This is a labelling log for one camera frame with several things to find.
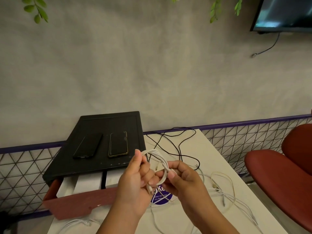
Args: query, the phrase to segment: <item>geometric line pattern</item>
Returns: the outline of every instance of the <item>geometric line pattern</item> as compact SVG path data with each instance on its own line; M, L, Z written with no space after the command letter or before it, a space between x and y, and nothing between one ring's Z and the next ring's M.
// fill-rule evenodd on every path
M241 177L245 177L249 176L244 162L247 152L272 149L283 153L281 144L286 135L294 127L306 123L312 123L312 118L226 127L202 132L232 168Z
M42 179L60 147L0 154L0 212L20 215L43 211L49 187Z

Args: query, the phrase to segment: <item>television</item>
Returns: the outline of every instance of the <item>television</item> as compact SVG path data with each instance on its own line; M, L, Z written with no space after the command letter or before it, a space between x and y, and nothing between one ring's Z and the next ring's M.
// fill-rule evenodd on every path
M250 31L312 32L312 0L261 0Z

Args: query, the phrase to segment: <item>purple sticker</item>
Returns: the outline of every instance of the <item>purple sticker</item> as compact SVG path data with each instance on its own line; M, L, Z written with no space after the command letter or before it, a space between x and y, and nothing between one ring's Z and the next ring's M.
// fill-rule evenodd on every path
M155 190L154 196L151 200L151 203L153 204L158 204L158 205L162 205L162 204L166 204L169 202L169 200L171 200L172 198L172 194L170 194L168 191L166 191L162 185L159 185L157 187L157 189Z

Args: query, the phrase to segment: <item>hand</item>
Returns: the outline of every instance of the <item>hand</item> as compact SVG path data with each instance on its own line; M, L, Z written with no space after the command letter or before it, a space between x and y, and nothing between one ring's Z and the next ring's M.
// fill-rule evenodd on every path
M146 156L135 150L127 169L118 182L117 195L113 205L129 208L140 219L151 202L152 195L146 190L146 184L155 189L159 177L150 169Z
M206 209L216 208L208 191L196 171L182 161L168 161L170 171L163 183L163 188L177 196L183 210L192 221L194 226L203 224ZM162 178L163 170L155 173Z

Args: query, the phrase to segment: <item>red drawer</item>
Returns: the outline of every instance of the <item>red drawer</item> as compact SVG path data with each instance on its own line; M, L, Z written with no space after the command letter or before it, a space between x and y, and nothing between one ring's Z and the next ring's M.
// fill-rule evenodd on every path
M117 187L88 191L57 198L62 180L54 180L43 199L43 205L58 219L85 216L101 205L111 205L116 197Z

